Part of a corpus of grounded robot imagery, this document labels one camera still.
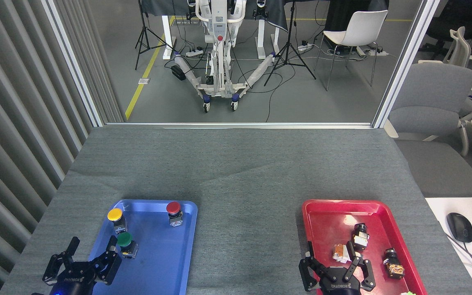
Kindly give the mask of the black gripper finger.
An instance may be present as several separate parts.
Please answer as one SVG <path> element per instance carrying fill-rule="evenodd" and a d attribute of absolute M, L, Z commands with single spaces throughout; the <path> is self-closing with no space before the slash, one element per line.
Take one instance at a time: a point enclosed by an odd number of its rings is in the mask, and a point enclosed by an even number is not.
<path fill-rule="evenodd" d="M 117 241 L 117 237 L 112 235 L 103 254 L 95 257 L 90 262 L 94 274 L 94 284 L 100 281 L 106 285 L 112 284 L 122 261 L 120 255 L 116 252 Z"/>
<path fill-rule="evenodd" d="M 53 254 L 47 264 L 43 274 L 43 282 L 47 285 L 53 285 L 57 282 L 60 267 L 63 265 L 65 270 L 73 270 L 73 255 L 79 246 L 80 239 L 76 236 L 72 237 L 69 246 L 60 254 Z"/>
<path fill-rule="evenodd" d="M 300 260 L 299 270 L 305 291 L 309 292 L 317 287 L 322 289 L 323 293 L 329 293 L 328 288 L 323 284 L 324 279 L 327 281 L 330 279 L 329 267 L 320 263 L 313 255 L 312 242 L 308 242 L 309 251 L 305 253 L 305 258 Z M 319 281 L 309 274 L 309 268 L 320 278 Z"/>
<path fill-rule="evenodd" d="M 350 284 L 351 289 L 363 289 L 368 292 L 372 291 L 376 287 L 375 277 L 373 273 L 372 263 L 369 259 L 363 259 L 362 255 L 356 256 L 355 253 L 349 254 L 352 260 L 351 265 L 347 269 L 347 283 Z M 357 267 L 360 267 L 363 274 L 363 280 L 359 281 L 355 276 L 354 272 Z"/>

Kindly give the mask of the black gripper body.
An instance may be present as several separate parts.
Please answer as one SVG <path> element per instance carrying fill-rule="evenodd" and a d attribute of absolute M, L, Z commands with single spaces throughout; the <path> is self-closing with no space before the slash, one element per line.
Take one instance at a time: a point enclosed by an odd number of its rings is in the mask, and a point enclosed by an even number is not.
<path fill-rule="evenodd" d="M 320 287 L 323 295 L 361 295 L 360 282 L 354 275 L 345 275 L 348 269 L 343 267 L 327 268 L 330 278 L 320 275 Z"/>
<path fill-rule="evenodd" d="M 94 288 L 94 274 L 90 267 L 75 266 L 72 271 L 58 274 L 51 295 L 91 295 Z"/>

